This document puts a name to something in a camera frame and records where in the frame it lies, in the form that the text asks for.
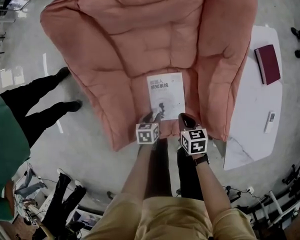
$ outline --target white sneaker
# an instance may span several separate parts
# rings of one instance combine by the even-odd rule
[[[56,172],[60,175],[60,174],[63,174],[63,175],[66,175],[66,176],[68,176],[62,169],[60,169],[60,168],[58,168],[57,170],[56,170]]]
[[[74,184],[75,184],[76,186],[80,186],[80,187],[82,187],[82,188],[84,187],[84,186],[82,185],[82,183],[81,183],[79,180],[77,180],[77,179],[74,181]]]

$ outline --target white tape line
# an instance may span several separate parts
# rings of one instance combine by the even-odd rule
[[[58,126],[58,128],[59,128],[59,132],[61,133],[61,134],[63,134],[64,133],[64,130],[62,129],[62,126],[61,126],[61,123],[60,123],[60,121],[58,120],[58,121],[56,121],[56,125]]]
[[[44,53],[42,55],[43,57],[43,70],[44,70],[44,76],[47,77],[49,76],[49,73],[48,73],[48,67],[47,67],[47,54]]]

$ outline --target pink cushion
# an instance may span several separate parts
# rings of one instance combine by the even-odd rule
[[[117,151],[151,109],[147,76],[172,72],[186,112],[227,139],[256,10],[257,0],[55,0],[41,24]],[[178,122],[160,130],[177,135]]]

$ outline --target book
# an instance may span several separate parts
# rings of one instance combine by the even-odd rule
[[[255,49],[254,52],[259,65],[262,83],[268,86],[279,80],[281,77],[274,46],[269,44]]]

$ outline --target white table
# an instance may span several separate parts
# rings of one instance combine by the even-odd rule
[[[273,45],[281,79],[263,85],[254,50]],[[271,155],[279,127],[282,103],[282,60],[275,29],[253,26],[250,50],[243,69],[227,142],[215,140],[224,158],[223,168],[230,170]],[[264,133],[270,111],[275,112],[270,133]]]

